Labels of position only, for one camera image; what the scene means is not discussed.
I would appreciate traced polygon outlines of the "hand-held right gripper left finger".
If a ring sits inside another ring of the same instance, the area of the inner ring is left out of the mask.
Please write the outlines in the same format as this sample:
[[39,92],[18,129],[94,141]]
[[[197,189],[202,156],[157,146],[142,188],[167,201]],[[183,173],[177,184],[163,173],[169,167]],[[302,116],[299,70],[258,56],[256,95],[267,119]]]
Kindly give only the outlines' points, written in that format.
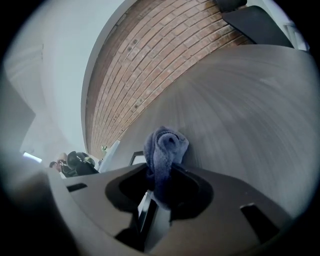
[[115,238],[129,227],[133,215],[115,208],[105,193],[112,180],[143,168],[136,164],[66,179],[46,169],[55,205],[81,256],[147,256]]

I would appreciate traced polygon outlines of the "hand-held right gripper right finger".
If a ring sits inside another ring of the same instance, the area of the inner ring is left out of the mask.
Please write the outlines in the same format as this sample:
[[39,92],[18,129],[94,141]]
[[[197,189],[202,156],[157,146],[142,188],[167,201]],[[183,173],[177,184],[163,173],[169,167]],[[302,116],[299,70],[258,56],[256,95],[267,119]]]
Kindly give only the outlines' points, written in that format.
[[248,183],[200,168],[172,170],[180,205],[157,209],[146,240],[152,256],[237,256],[257,251],[291,222]]

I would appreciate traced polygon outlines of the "blue wiping cloth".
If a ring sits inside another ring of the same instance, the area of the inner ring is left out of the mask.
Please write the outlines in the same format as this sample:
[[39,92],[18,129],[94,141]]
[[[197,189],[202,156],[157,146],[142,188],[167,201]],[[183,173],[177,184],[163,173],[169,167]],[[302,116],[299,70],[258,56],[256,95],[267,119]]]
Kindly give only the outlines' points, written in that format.
[[146,160],[146,181],[152,199],[162,208],[174,207],[172,164],[181,164],[189,147],[188,139],[180,132],[160,126],[146,139],[143,154]]

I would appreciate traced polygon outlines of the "black high-back office chair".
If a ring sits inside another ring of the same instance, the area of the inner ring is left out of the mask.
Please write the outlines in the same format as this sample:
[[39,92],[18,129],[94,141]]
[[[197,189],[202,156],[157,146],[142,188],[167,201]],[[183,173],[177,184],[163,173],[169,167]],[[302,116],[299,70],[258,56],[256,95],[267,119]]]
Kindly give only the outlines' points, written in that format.
[[272,17],[261,7],[246,7],[247,0],[214,0],[222,19],[254,44],[293,48]]

